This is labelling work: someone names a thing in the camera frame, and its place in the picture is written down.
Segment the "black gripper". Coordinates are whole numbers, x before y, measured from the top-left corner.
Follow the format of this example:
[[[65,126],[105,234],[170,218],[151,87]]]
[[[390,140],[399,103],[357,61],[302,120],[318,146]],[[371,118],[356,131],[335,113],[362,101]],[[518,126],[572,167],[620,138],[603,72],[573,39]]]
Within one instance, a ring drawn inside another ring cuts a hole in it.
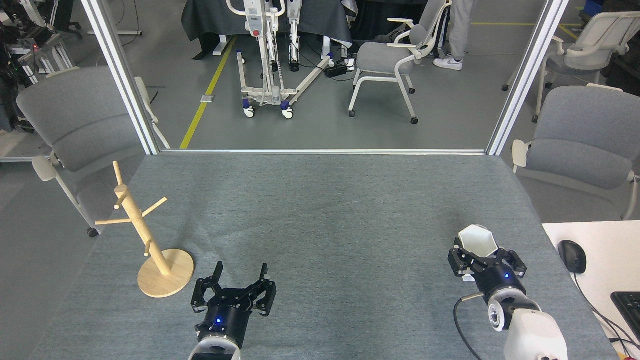
[[[268,264],[263,263],[259,280],[245,289],[224,288],[219,285],[224,265],[218,261],[211,276],[199,278],[194,287],[190,306],[194,313],[206,311],[205,319],[195,326],[198,340],[206,336],[227,337],[239,348],[243,342],[252,310],[268,317],[274,305],[277,287],[268,278]],[[207,290],[214,296],[205,301]]]
[[[472,251],[466,250],[463,247],[462,240],[459,237],[455,237],[453,247],[448,252],[447,260],[454,275],[459,278],[471,274],[473,263],[480,260],[480,257]],[[494,293],[508,287],[526,294],[525,287],[519,280],[525,276],[526,271],[527,267],[516,251],[499,248],[494,253],[494,266],[481,272],[475,272],[472,276],[478,290],[483,293],[484,302],[488,303]]]

